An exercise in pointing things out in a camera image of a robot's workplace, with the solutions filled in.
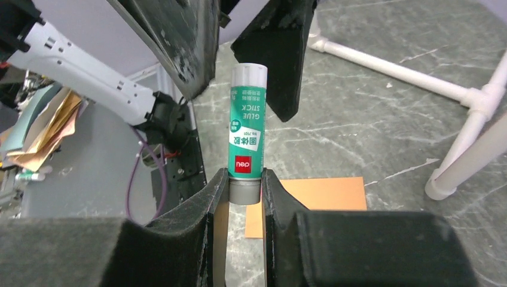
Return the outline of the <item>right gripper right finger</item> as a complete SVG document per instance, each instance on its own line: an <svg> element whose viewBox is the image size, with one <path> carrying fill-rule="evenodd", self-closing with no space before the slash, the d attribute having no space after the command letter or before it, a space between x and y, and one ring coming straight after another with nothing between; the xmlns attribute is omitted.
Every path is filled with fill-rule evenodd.
<svg viewBox="0 0 507 287"><path fill-rule="evenodd" d="M266 286L478 286L452 226L416 211L310 210L262 173Z"/></svg>

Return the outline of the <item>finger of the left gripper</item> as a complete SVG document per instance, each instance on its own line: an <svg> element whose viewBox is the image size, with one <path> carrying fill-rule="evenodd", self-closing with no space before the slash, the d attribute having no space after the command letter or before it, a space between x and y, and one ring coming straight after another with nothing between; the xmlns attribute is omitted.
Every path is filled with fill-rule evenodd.
<svg viewBox="0 0 507 287"><path fill-rule="evenodd" d="M182 95L199 97L215 77L219 1L108 0L153 52Z"/></svg>
<svg viewBox="0 0 507 287"><path fill-rule="evenodd" d="M240 63L268 69L267 104L280 121L298 112L304 56L317 2L268 1L232 43Z"/></svg>

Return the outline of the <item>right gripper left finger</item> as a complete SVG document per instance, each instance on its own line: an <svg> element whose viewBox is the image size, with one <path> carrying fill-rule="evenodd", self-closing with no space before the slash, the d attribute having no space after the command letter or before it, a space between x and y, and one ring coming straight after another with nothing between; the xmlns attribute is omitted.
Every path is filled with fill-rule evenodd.
<svg viewBox="0 0 507 287"><path fill-rule="evenodd" d="M225 286L228 172L168 213L1 223L2 286Z"/></svg>

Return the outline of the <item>green white glue stick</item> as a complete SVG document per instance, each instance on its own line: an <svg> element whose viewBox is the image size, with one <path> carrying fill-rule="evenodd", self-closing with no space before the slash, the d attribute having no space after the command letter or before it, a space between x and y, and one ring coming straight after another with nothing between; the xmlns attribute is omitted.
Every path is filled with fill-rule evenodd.
<svg viewBox="0 0 507 287"><path fill-rule="evenodd" d="M264 170L266 66L239 63L232 70L228 136L229 201L257 204Z"/></svg>

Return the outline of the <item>brown paper envelope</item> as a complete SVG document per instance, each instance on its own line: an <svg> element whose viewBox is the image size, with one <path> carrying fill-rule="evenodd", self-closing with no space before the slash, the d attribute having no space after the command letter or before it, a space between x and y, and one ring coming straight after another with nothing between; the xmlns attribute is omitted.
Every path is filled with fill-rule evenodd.
<svg viewBox="0 0 507 287"><path fill-rule="evenodd" d="M246 208L246 238L286 229L299 210L366 210L362 177L279 180L265 175L261 195L265 198Z"/></svg>

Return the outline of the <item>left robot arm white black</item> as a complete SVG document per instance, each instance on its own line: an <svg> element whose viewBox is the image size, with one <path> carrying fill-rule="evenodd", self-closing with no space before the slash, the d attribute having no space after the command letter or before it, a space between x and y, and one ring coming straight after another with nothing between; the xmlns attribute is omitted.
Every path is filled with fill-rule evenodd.
<svg viewBox="0 0 507 287"><path fill-rule="evenodd" d="M184 98L215 77L219 31L233 26L239 1L111 1L155 54ZM267 68L267 103L286 122L300 102L304 54L317 1L268 1L232 40L240 63ZM188 129L168 94L140 86L89 55L42 18L32 1L1 2L1 61L48 76L145 132L151 144L179 149Z"/></svg>

